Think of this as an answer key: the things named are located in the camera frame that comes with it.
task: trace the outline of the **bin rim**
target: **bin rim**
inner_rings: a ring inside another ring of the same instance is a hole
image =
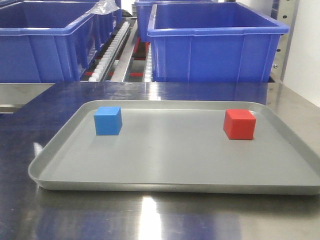
[[[229,4],[229,5],[239,5],[246,8],[260,18],[264,18],[267,21],[273,23],[275,26],[247,26],[247,27],[204,27],[204,28],[155,28],[156,16],[157,16],[157,4],[152,6],[150,20],[147,28],[147,35],[149,37],[177,37],[177,36],[233,36],[233,35],[266,35],[266,34],[286,34],[289,32],[289,27],[270,16],[267,16],[259,11],[256,11],[245,4],[239,2],[186,2],[186,3],[169,3],[170,5],[180,5],[180,4]]]
[[[183,0],[174,0],[174,1],[160,1],[160,0],[153,0],[153,1],[146,1],[146,0],[135,0],[134,4],[137,6],[152,6],[154,4],[182,4],[187,3],[187,1]],[[214,3],[213,0],[195,0],[191,3]]]
[[[27,1],[18,1],[6,6],[9,7],[17,4],[24,3],[34,3],[34,2],[43,2],[39,0],[27,0]],[[45,1],[45,3],[54,3],[55,1]],[[74,1],[64,1],[64,3],[74,3]],[[71,35],[79,27],[81,27],[89,19],[93,18],[95,14],[85,12],[83,15],[79,16],[72,22],[70,22],[65,27],[51,28],[51,27],[0,27],[0,36],[67,36]]]

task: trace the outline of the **plastic bag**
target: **plastic bag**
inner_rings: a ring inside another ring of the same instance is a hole
[[[114,11],[120,9],[117,7],[115,0],[100,0],[98,1],[93,8],[91,8],[88,13],[98,14],[98,15],[107,15]]]

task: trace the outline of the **white wall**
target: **white wall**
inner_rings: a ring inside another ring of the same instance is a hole
[[[300,0],[283,83],[320,107],[320,0]]]
[[[237,0],[237,2],[270,16],[274,0]]]
[[[121,8],[132,14],[131,4],[133,3],[135,3],[135,0],[121,0]]]

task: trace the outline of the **blue cube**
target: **blue cube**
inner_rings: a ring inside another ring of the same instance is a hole
[[[94,116],[96,135],[119,135],[122,127],[119,106],[101,106]]]

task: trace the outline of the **tray rim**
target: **tray rim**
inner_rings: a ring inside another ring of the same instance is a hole
[[[285,127],[286,130],[288,131],[288,135],[293,136],[294,138],[296,138],[296,140],[299,143],[299,145],[303,145],[302,149],[307,149],[307,151],[312,155],[312,157],[316,158],[318,164],[314,163],[314,162],[309,162],[308,160],[306,160],[303,156],[303,159],[309,164],[309,166],[313,169],[313,171],[319,176],[320,178],[320,156],[316,154],[316,152],[306,144],[306,142],[300,138],[300,136],[298,134],[296,134],[281,118],[279,118],[277,116],[277,114],[270,109],[268,106],[263,105],[261,103],[257,103],[257,102],[250,102],[250,101],[197,101],[197,100],[107,100],[107,99],[100,99],[100,100],[93,100],[93,101],[88,101],[86,103],[84,103],[83,105],[81,105],[77,111],[68,119],[68,121],[61,127],[61,129],[59,129],[59,131],[52,137],[52,139],[45,145],[45,147],[42,149],[42,151],[31,161],[31,163],[29,164],[28,167],[28,174],[30,176],[30,178],[35,181],[39,186],[41,186],[44,189],[47,190],[81,190],[81,191],[147,191],[147,192],[194,192],[194,193],[229,193],[229,194],[252,194],[253,192],[250,190],[252,188],[254,189],[258,189],[255,190],[255,193],[253,194],[276,194],[276,195],[317,195],[320,194],[320,182],[317,185],[261,185],[261,184],[191,184],[191,183],[134,183],[134,182],[95,182],[95,181],[90,181],[90,182],[86,182],[86,181],[55,181],[55,180],[43,180],[40,178],[40,174],[43,171],[43,169],[45,169],[47,167],[47,165],[50,163],[51,159],[50,158],[46,164],[44,164],[44,167],[41,169],[42,171],[36,175],[33,174],[33,170],[35,168],[35,164],[40,160],[40,158],[42,157],[42,155],[48,150],[48,148],[53,144],[52,142],[54,142],[56,140],[56,136],[58,136],[62,131],[65,130],[65,128],[68,127],[68,125],[70,124],[70,122],[74,121],[74,117],[76,117],[77,115],[80,114],[80,112],[85,111],[86,108],[91,107],[91,105],[95,105],[97,104],[97,106],[94,107],[99,107],[100,103],[139,103],[139,104],[151,104],[153,105],[159,105],[159,104],[174,104],[174,105],[181,105],[181,104],[185,104],[185,103],[190,103],[190,104],[195,104],[195,105],[211,105],[211,104],[217,104],[219,106],[224,106],[224,105],[229,105],[229,104],[233,104],[233,105],[243,105],[243,106],[247,106],[246,108],[242,107],[242,109],[248,109],[249,111],[254,111],[257,113],[261,113],[263,116],[266,117],[266,119],[268,121],[270,121],[270,119],[267,118],[266,115],[263,114],[264,111],[267,111],[270,113],[270,116],[275,119],[276,121],[278,121],[282,126],[281,127]],[[132,110],[167,110],[167,108],[164,107],[158,107],[158,108],[126,108],[123,107],[123,109],[132,109]],[[225,107],[222,107],[221,109],[217,109],[217,108],[213,108],[212,110],[224,110],[227,109]],[[187,107],[187,108],[170,108],[170,110],[194,110],[191,107]],[[62,147],[62,145],[64,144],[65,140],[62,141],[63,143],[61,144],[61,146],[57,149],[54,150],[54,154],[57,153],[60,148]],[[299,149],[297,149],[295,146],[293,146],[294,149],[301,155]],[[48,186],[48,184],[50,183],[55,183],[56,185],[58,184],[64,184],[66,185],[66,187],[50,187]],[[69,187],[71,185],[81,185],[83,183],[86,183],[87,185],[100,185],[103,184],[105,187],[94,187],[94,188],[87,188],[87,187]],[[208,187],[208,189],[210,189],[210,186],[215,186],[217,188],[227,188],[225,190],[221,189],[220,191],[212,191],[212,190],[201,190],[201,189],[206,189],[206,187]],[[288,193],[281,193],[279,190],[272,190],[272,189],[283,189],[283,188],[287,188],[287,189],[292,189],[290,190]]]

